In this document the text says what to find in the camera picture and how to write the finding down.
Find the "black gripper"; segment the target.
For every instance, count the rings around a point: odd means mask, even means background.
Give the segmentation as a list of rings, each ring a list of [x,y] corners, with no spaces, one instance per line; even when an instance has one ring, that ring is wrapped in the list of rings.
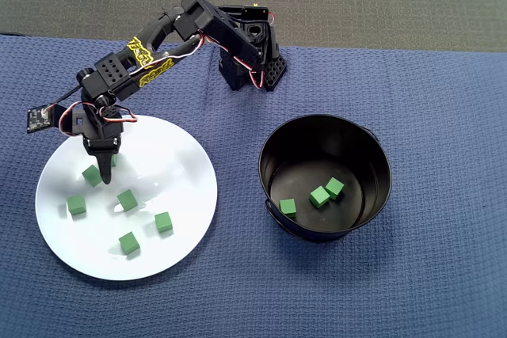
[[[74,102],[64,112],[64,132],[81,135],[87,152],[118,152],[123,124],[109,122],[89,102]],[[118,153],[97,155],[97,164],[84,170],[84,179],[90,185],[112,181],[112,168],[116,167]]]

